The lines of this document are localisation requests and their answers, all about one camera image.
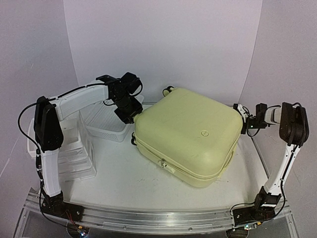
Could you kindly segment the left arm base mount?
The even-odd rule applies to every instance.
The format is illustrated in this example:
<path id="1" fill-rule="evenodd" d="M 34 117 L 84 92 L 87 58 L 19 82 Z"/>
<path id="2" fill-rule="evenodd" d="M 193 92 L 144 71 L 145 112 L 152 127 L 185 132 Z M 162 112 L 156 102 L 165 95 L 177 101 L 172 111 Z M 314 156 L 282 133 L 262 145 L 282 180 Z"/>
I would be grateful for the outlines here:
<path id="1" fill-rule="evenodd" d="M 65 202 L 63 192 L 61 191 L 58 195 L 52 197 L 44 195 L 41 211 L 44 214 L 54 217 L 80 222 L 83 217 L 84 207 L 81 205 Z"/>

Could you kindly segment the pale yellow hard-shell suitcase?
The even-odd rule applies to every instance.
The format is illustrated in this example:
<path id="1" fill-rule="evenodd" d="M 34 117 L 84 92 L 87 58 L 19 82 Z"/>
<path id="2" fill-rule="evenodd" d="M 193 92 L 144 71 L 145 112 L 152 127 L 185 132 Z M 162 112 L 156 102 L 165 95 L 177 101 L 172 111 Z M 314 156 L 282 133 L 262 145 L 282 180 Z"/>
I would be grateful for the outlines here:
<path id="1" fill-rule="evenodd" d="M 243 127 L 238 111 L 185 88 L 170 87 L 134 117 L 139 152 L 187 184 L 205 188 L 232 161 Z"/>

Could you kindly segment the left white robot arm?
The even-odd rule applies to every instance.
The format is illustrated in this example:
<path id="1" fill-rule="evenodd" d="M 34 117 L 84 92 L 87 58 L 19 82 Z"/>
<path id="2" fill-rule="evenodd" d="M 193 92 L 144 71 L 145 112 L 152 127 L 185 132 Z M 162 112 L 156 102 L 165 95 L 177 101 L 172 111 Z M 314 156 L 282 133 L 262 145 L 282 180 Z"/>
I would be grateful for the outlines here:
<path id="1" fill-rule="evenodd" d="M 58 178 L 57 158 L 64 141 L 60 122 L 92 104 L 111 100 L 116 106 L 116 116 L 125 124 L 132 124 L 134 117 L 141 113 L 142 104 L 137 96 L 142 92 L 140 78 L 130 72 L 121 78 L 103 75 L 95 83 L 72 89 L 54 98 L 41 96 L 37 99 L 34 132 L 41 151 L 41 181 L 46 195 L 61 194 Z"/>

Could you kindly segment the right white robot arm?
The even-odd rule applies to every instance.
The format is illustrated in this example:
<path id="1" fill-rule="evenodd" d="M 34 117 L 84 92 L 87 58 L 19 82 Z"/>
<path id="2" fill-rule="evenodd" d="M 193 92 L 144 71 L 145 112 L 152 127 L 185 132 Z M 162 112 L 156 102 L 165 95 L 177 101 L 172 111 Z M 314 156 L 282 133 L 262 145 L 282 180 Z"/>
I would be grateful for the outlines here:
<path id="1" fill-rule="evenodd" d="M 306 109 L 299 103 L 283 102 L 281 105 L 256 105 L 256 114 L 243 105 L 237 104 L 235 109 L 243 120 L 242 134 L 254 137 L 261 129 L 272 125 L 279 126 L 279 138 L 285 143 L 285 152 L 280 165 L 269 177 L 257 194 L 249 215 L 261 219 L 267 213 L 275 213 L 280 199 L 285 199 L 284 184 L 288 178 L 295 159 L 309 137 L 309 124 Z"/>

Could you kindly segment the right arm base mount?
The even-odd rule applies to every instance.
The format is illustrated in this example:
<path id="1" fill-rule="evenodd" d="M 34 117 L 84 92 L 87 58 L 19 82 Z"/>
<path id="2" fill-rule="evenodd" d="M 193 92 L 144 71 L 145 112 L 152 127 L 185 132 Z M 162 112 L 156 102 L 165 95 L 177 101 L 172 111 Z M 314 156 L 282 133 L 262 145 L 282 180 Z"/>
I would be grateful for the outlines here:
<path id="1" fill-rule="evenodd" d="M 278 212 L 275 211 L 280 199 L 283 197 L 283 205 Z M 250 223 L 263 223 L 274 219 L 283 210 L 285 206 L 285 193 L 281 189 L 278 195 L 266 192 L 262 186 L 253 203 L 241 203 L 247 205 L 241 208 L 235 208 L 239 204 L 234 205 L 230 209 L 230 215 L 233 217 L 234 226 L 247 225 Z"/>

